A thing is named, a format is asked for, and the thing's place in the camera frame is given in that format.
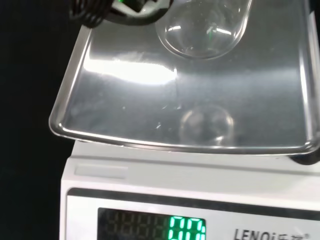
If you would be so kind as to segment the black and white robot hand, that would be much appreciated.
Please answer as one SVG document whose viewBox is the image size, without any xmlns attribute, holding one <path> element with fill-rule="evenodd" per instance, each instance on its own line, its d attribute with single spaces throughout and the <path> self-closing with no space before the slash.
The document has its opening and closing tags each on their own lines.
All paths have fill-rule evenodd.
<svg viewBox="0 0 320 240">
<path fill-rule="evenodd" d="M 172 4 L 172 0 L 70 0 L 69 18 L 90 29 L 103 21 L 145 26 L 162 18 Z"/>
</svg>

